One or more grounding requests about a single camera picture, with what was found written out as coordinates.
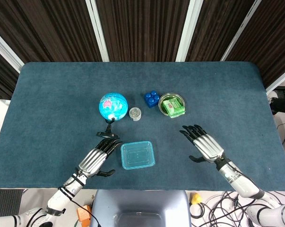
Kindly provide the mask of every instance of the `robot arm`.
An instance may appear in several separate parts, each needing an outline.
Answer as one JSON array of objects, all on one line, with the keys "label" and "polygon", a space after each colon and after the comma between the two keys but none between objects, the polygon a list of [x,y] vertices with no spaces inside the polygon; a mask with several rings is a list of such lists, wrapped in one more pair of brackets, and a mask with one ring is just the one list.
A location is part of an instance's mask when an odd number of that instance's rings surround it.
[{"label": "robot arm", "polygon": [[180,130],[185,137],[197,147],[202,157],[190,156],[193,162],[207,161],[215,163],[219,173],[228,183],[244,198],[259,200],[265,206],[255,205],[246,209],[248,216],[257,225],[264,227],[285,227],[285,205],[280,205],[266,192],[262,191],[255,183],[243,174],[239,168],[226,157],[224,149],[198,125],[183,126]]},{"label": "robot arm", "polygon": [[56,218],[65,212],[67,204],[85,186],[87,178],[94,175],[107,177],[115,172],[115,170],[102,172],[99,169],[116,147],[122,143],[117,142],[118,139],[103,139],[96,148],[92,149],[79,164],[79,170],[49,199],[46,210],[34,208],[21,215],[0,217],[0,226],[52,227]]}]

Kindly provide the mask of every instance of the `globe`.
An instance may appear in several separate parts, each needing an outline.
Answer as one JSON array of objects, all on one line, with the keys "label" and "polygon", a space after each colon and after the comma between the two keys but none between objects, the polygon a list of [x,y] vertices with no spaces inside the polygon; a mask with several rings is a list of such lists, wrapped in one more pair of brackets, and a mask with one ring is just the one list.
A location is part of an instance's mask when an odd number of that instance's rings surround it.
[{"label": "globe", "polygon": [[128,102],[122,94],[108,93],[99,102],[99,112],[107,120],[123,118],[128,111]]}]

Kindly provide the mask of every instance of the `dark blue tablecloth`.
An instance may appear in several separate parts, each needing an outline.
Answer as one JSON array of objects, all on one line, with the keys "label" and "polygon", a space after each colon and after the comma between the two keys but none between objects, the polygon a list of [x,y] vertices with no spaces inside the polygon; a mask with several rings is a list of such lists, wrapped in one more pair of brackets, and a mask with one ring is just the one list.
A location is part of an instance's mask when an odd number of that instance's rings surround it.
[{"label": "dark blue tablecloth", "polygon": [[[180,94],[186,114],[174,119],[143,95]],[[124,142],[149,140],[156,165],[124,170],[120,149],[86,188],[229,190],[210,163],[193,163],[195,147],[178,131],[199,124],[263,190],[285,190],[283,151],[257,67],[248,62],[28,63],[20,73],[0,132],[0,187],[51,188],[63,184],[100,141],[106,127],[100,98],[122,93],[140,121],[128,115],[112,126]]]}]

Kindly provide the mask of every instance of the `yellow object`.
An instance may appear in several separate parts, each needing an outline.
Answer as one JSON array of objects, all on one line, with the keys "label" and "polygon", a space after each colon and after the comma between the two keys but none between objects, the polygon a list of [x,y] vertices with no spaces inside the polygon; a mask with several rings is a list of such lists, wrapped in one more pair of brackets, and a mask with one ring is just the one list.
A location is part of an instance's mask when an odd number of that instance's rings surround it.
[{"label": "yellow object", "polygon": [[191,202],[191,204],[201,203],[202,197],[198,193],[193,193],[190,202]]},{"label": "yellow object", "polygon": [[[83,206],[83,208],[87,209],[91,212],[91,208],[89,206]],[[91,215],[84,209],[77,208],[77,216],[78,220],[81,222],[82,227],[89,227],[91,221]]]}]

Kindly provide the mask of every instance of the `clear plastic container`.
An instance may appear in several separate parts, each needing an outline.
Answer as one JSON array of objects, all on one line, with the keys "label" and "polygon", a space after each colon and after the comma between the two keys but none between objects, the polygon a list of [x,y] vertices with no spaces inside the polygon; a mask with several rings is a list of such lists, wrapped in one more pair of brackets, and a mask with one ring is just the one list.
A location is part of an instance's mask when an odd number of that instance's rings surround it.
[{"label": "clear plastic container", "polygon": [[138,169],[155,165],[153,145],[150,141],[125,143],[121,146],[124,169]]}]

